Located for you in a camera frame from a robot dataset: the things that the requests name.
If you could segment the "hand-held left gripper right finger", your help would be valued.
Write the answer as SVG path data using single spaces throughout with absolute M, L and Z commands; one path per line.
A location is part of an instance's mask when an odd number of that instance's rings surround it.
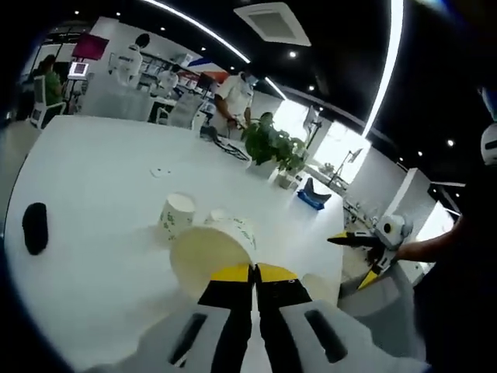
M 298 276 L 255 265 L 261 335 L 274 372 L 386 372 L 388 355 L 368 328 L 311 299 Z

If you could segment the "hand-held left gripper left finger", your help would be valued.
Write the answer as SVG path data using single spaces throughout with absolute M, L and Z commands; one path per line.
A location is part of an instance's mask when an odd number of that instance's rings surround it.
M 253 265 L 213 273 L 195 305 L 141 338 L 135 372 L 239 372 L 252 332 Z

